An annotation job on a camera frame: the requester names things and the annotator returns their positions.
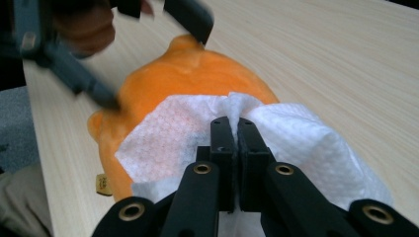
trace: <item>orange plush toy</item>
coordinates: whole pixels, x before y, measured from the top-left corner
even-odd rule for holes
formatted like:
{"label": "orange plush toy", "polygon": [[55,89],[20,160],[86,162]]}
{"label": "orange plush toy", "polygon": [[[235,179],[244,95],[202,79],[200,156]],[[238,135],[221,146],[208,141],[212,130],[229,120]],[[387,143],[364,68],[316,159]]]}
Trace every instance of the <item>orange plush toy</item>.
{"label": "orange plush toy", "polygon": [[264,104],[279,101],[254,73],[231,58],[205,50],[191,36],[173,39],[166,53],[131,73],[118,94],[121,110],[100,110],[88,121],[115,201],[132,196],[132,179],[115,153],[149,113],[172,95],[227,96],[230,92],[248,94]]}

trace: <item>table surface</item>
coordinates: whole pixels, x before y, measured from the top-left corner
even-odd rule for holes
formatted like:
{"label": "table surface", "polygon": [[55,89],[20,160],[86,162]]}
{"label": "table surface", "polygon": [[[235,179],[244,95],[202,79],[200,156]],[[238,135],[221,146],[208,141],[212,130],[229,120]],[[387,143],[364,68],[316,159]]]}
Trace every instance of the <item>table surface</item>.
{"label": "table surface", "polygon": [[[119,88],[184,33],[163,6],[141,21],[116,13],[116,41],[83,63]],[[388,185],[419,224],[419,11],[375,0],[211,0],[207,49],[241,62],[282,102],[303,103]],[[56,236],[90,236],[114,203],[95,192],[103,173],[86,121],[98,108],[47,70],[25,63]]]}

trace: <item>textured white tissue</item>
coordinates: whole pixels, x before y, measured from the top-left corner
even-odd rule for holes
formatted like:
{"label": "textured white tissue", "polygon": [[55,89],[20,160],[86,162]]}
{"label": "textured white tissue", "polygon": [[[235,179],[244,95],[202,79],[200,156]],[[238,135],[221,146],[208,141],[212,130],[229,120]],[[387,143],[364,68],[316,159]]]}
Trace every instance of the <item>textured white tissue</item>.
{"label": "textured white tissue", "polygon": [[[374,172],[308,108],[263,105],[239,93],[171,96],[150,113],[116,153],[136,183],[133,193],[159,201],[176,190],[186,166],[195,161],[197,147],[210,145],[210,122],[223,116],[229,117],[233,134],[240,117],[252,120],[275,158],[298,166],[332,203],[345,209],[360,198],[391,204],[388,189]],[[257,216],[250,218],[257,221]],[[247,221],[239,219],[236,226]]]}

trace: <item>hand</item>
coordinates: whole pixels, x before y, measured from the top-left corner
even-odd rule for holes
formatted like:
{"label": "hand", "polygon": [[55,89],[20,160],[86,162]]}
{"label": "hand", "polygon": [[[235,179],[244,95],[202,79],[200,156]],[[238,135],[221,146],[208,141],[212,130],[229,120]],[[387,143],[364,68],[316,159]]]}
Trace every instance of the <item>hand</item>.
{"label": "hand", "polygon": [[[153,14],[148,0],[142,0],[140,8],[142,13]],[[59,36],[67,42],[73,53],[90,56],[102,51],[115,40],[113,18],[108,0],[100,0],[88,10],[55,14],[53,22]]]}

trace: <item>person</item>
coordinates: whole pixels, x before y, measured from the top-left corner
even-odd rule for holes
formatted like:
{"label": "person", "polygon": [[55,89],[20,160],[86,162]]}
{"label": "person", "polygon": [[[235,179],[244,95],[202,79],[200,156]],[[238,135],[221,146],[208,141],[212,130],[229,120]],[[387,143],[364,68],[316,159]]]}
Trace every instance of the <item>person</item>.
{"label": "person", "polygon": [[[110,2],[92,2],[94,4],[88,9],[53,14],[53,26],[60,38],[78,55],[93,55],[115,40]],[[5,3],[9,5],[3,9],[9,9],[10,13],[13,1],[2,4]],[[153,14],[148,0],[141,1],[140,10],[146,15]],[[2,17],[2,20],[10,21],[9,26],[13,25],[11,15]],[[53,236],[41,164],[25,167],[14,174],[0,169],[0,236]]]}

